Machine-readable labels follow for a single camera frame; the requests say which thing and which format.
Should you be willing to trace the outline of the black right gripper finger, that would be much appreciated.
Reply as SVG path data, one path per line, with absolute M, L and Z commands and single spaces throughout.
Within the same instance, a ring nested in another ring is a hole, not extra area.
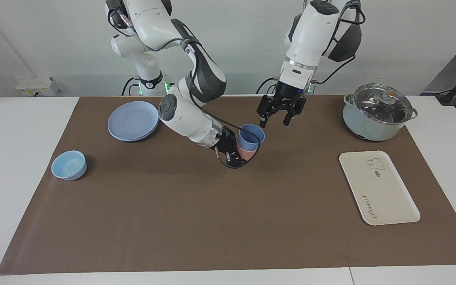
M 247 163 L 237 150 L 230 150 L 226 152 L 226 165 L 229 167 L 242 167 Z

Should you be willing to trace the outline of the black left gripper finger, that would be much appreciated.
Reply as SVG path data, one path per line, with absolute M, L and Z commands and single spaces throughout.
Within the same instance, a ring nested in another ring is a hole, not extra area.
M 267 120 L 275 113 L 279 111 L 279 103 L 276 103 L 276 99 L 273 96 L 263 96 L 256 109 L 260 117 L 259 126 L 265 128 Z
M 305 103 L 306 103 L 306 98 L 305 97 L 300 97 L 299 99 L 297 99 L 296 101 L 292 101 L 292 100 L 287 100 L 284 102 L 284 107 L 286 109 L 286 115 L 283 119 L 283 124 L 285 126 L 289 126 L 289 124 L 291 123 L 291 120 L 296 116 L 296 115 L 300 115 L 303 111 L 303 108 L 305 106 Z

